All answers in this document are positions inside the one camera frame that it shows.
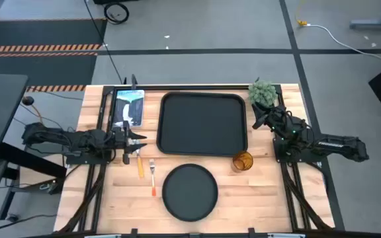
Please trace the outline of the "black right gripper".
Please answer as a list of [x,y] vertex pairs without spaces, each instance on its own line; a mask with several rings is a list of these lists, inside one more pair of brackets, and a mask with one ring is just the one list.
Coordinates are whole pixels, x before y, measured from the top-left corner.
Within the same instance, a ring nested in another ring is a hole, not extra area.
[[286,107],[283,105],[264,107],[257,111],[257,117],[252,128],[258,129],[262,125],[268,126],[272,131],[276,133],[291,133],[292,132],[292,120],[289,113],[286,111]]

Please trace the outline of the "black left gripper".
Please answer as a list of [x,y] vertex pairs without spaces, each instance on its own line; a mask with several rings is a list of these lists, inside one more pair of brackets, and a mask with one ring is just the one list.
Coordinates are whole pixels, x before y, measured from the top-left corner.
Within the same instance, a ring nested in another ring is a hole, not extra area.
[[146,136],[135,134],[130,130],[130,125],[127,120],[122,122],[121,127],[115,127],[112,129],[112,135],[114,136],[113,142],[113,156],[112,160],[116,158],[116,152],[118,149],[123,150],[122,162],[125,165],[130,164],[129,153],[133,153],[136,150],[141,149],[146,143],[130,144],[130,139],[146,139]]

